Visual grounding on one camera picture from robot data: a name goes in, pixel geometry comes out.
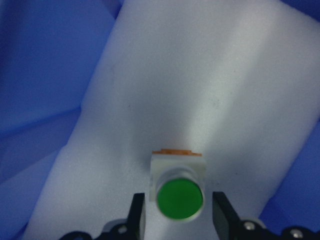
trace white foam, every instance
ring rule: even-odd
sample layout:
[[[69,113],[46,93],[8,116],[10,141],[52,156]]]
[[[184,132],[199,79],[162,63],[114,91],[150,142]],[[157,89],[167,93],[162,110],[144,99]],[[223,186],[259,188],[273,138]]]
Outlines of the white foam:
[[[319,116],[319,43],[276,0],[126,1],[24,240],[98,236],[149,191],[161,148],[203,153],[207,202],[186,224],[148,202],[146,240],[213,239],[212,191],[257,217]]]

